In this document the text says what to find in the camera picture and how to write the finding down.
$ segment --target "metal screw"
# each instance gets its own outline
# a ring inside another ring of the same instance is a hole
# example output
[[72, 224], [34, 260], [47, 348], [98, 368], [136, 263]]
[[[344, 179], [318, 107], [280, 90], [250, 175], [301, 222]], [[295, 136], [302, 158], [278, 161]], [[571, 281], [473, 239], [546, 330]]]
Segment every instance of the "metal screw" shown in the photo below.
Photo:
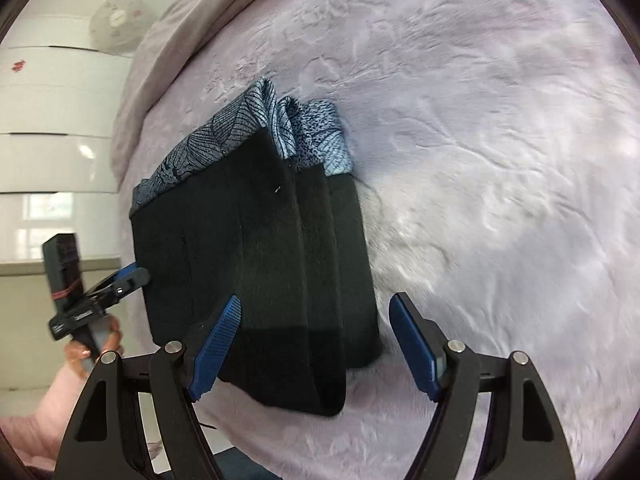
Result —
[[516, 361], [519, 365], [525, 365], [529, 362], [529, 356], [524, 352], [517, 351], [513, 353], [513, 360]]
[[166, 345], [164, 345], [164, 350], [168, 354], [175, 354], [182, 350], [182, 343], [180, 341], [169, 341]]
[[458, 340], [458, 339], [452, 339], [447, 343], [447, 346], [449, 347], [449, 350], [452, 350], [456, 353], [460, 353], [463, 352], [466, 348], [465, 344]]
[[110, 365], [116, 360], [116, 352], [105, 352], [100, 357], [100, 361], [102, 361], [106, 365]]

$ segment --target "lavender blanket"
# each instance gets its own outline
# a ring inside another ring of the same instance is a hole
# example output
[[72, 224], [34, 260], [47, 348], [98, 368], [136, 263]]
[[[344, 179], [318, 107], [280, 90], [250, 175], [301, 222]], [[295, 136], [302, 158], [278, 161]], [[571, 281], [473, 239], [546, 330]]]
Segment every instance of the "lavender blanket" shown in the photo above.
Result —
[[[360, 180], [385, 340], [344, 411], [265, 408], [217, 383], [204, 422], [284, 479], [399, 480], [434, 406], [388, 325], [406, 290], [479, 352], [530, 354], [591, 479], [640, 399], [640, 67], [598, 0], [256, 0], [146, 115], [133, 187], [251, 82], [327, 98]], [[142, 295], [130, 304], [152, 350]], [[459, 474], [469, 479], [482, 399]]]

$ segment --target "white cabinet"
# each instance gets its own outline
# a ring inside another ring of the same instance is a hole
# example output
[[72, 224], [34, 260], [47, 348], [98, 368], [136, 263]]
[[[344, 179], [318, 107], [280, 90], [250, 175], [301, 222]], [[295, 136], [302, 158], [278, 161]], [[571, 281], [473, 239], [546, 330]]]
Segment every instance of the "white cabinet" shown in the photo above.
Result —
[[4, 48], [25, 46], [70, 46], [93, 50], [88, 16], [40, 14], [22, 16], [2, 40]]
[[68, 86], [2, 86], [0, 108], [0, 134], [110, 138], [118, 99]]
[[75, 88], [119, 100], [130, 63], [128, 57], [73, 48], [3, 48], [0, 87]]
[[0, 135], [0, 192], [116, 192], [109, 139]]

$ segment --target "pink sleeve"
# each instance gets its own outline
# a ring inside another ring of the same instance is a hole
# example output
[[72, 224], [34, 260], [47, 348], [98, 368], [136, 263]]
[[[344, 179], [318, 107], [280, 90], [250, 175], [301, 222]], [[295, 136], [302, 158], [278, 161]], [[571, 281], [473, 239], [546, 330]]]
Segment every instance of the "pink sleeve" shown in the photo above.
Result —
[[0, 418], [2, 432], [26, 465], [52, 468], [83, 387], [65, 364], [32, 415]]

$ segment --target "blue gripper pad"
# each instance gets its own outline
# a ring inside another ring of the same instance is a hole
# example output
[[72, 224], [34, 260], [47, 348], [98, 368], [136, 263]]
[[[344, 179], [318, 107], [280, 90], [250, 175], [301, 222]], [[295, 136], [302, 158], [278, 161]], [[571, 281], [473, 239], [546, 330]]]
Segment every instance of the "blue gripper pad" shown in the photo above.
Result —
[[126, 276], [130, 272], [133, 272], [137, 268], [138, 268], [138, 264], [136, 262], [133, 262], [132, 264], [129, 264], [126, 267], [122, 267], [118, 272], [116, 272], [116, 275], [113, 277], [113, 281], [119, 280], [120, 278]]
[[436, 357], [399, 294], [393, 295], [389, 302], [389, 321], [415, 385], [432, 401], [438, 402], [442, 388], [438, 382]]
[[194, 359], [193, 380], [188, 387], [193, 402], [212, 389], [240, 326], [241, 317], [240, 300], [232, 296]]

